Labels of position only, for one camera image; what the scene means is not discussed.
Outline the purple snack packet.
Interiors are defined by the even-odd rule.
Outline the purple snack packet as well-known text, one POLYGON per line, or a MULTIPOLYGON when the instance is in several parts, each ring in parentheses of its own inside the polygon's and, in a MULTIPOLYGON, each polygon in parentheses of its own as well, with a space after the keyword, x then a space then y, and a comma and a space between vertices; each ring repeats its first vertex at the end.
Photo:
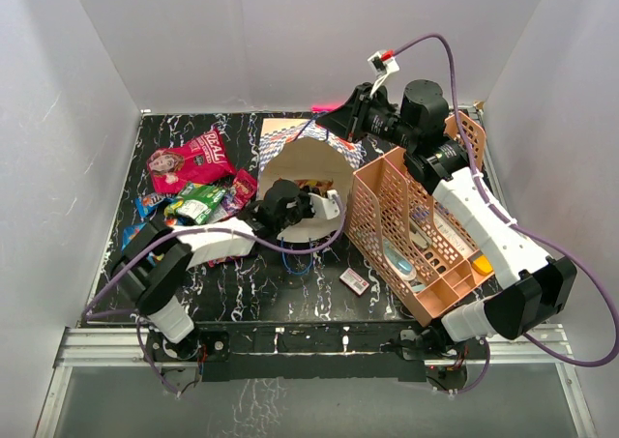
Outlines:
POLYGON ((215 223, 235 216, 244 207, 243 196, 236 189, 230 188, 223 196, 220 204, 207 219, 208 223, 215 223))

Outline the blue candy bar wrapper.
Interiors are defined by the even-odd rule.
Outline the blue candy bar wrapper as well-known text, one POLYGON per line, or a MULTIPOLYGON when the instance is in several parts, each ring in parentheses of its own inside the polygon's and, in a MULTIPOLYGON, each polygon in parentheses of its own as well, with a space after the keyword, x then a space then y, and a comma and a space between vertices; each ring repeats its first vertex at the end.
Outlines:
POLYGON ((174 197, 174 194, 152 192, 139 196, 134 204, 139 217, 147 219, 154 215, 161 205, 169 203, 174 197))

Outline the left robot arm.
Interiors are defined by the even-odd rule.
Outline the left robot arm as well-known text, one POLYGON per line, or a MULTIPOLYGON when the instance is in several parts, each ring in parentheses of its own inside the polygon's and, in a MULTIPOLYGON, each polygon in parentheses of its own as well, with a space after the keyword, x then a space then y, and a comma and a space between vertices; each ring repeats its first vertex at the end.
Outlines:
POLYGON ((281 231, 318 215, 316 189, 277 180, 264 197, 239 214, 208 226, 170 227, 148 222, 114 268, 112 281, 132 301, 138 316, 154 325, 176 358, 187 360, 199 348, 199 335, 176 292, 186 270, 208 261, 251 253, 271 243, 281 231))

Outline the checkered paper bag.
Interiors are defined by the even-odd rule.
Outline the checkered paper bag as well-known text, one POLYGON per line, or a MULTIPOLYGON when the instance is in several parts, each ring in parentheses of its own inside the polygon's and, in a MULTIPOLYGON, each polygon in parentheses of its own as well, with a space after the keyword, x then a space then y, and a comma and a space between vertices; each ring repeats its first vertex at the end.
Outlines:
POLYGON ((316 124, 315 117, 267 118, 260 129, 258 152, 258 198, 279 179, 332 180, 331 190, 340 197, 337 218, 302 219, 281 231, 276 244, 281 248, 314 248, 323 239, 338 238, 343 231, 353 173, 364 158, 363 146, 330 134, 316 124))

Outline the red snack packet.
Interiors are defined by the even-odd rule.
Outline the red snack packet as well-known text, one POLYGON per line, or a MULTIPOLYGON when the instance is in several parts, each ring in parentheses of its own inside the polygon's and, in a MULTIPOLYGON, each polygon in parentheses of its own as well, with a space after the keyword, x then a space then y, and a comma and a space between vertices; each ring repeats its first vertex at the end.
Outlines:
POLYGON ((256 191, 256 179, 245 169, 240 169, 227 192, 227 204, 242 209, 254 197, 256 191))

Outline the green snack packet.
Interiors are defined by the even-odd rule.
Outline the green snack packet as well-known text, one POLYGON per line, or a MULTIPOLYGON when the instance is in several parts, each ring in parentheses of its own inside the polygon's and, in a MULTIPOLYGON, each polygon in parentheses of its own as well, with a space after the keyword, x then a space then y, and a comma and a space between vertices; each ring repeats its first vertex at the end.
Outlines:
POLYGON ((184 218, 202 225, 212 216, 226 193, 226 187, 187 182, 163 213, 167 218, 184 218))

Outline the pink snack bag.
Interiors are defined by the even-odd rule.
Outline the pink snack bag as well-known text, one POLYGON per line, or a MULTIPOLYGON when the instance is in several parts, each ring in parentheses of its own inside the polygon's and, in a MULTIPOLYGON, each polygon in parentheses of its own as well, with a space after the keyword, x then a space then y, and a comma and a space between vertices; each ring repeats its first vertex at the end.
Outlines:
POLYGON ((236 174, 221 134, 210 129, 180 147, 160 148, 146 162, 156 193, 180 192, 187 182, 209 185, 236 174))

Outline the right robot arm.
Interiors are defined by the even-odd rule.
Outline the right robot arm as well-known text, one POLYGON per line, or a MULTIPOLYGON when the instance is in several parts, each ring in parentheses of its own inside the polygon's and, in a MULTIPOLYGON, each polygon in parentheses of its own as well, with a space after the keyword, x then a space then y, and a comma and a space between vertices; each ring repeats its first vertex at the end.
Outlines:
POLYGON ((551 257, 514 229, 515 221, 482 181, 468 136, 453 139, 446 133, 448 116, 458 114, 437 83, 418 79, 407 84, 400 106, 389 102, 385 87, 366 82, 316 120, 350 143, 373 135, 403 148, 408 173, 455 217, 492 266, 501 292, 460 306, 436 323, 431 346, 445 358, 470 338, 515 339, 560 313, 577 274, 570 258, 551 257))

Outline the blue chips bag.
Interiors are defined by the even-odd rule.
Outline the blue chips bag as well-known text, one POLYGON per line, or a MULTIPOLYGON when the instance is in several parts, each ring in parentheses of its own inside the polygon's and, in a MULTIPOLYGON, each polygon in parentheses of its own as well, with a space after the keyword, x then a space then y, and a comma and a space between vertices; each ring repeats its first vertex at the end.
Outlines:
POLYGON ((124 251, 131 240, 139 233, 139 231, 146 225, 145 222, 132 224, 123 230, 121 251, 124 251))

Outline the orange snack packet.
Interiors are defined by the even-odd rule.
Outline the orange snack packet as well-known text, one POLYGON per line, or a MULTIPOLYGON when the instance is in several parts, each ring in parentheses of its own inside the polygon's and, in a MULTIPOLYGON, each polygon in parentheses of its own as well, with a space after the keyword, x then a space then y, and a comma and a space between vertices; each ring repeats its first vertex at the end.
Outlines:
POLYGON ((327 191, 333 186, 332 180, 298 179, 294 183, 300 190, 321 196, 326 196, 327 191))

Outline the purple berries candy packet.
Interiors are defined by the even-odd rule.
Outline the purple berries candy packet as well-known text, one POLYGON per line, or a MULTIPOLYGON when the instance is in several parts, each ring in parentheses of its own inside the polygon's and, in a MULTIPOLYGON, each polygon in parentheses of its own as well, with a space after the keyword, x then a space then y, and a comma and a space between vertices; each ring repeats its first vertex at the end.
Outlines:
POLYGON ((227 256, 227 257, 217 258, 217 259, 209 260, 207 262, 207 265, 209 267, 215 267, 215 266, 223 264, 223 263, 227 263, 227 262, 232 262, 232 261, 238 260, 241 257, 242 256, 227 256))

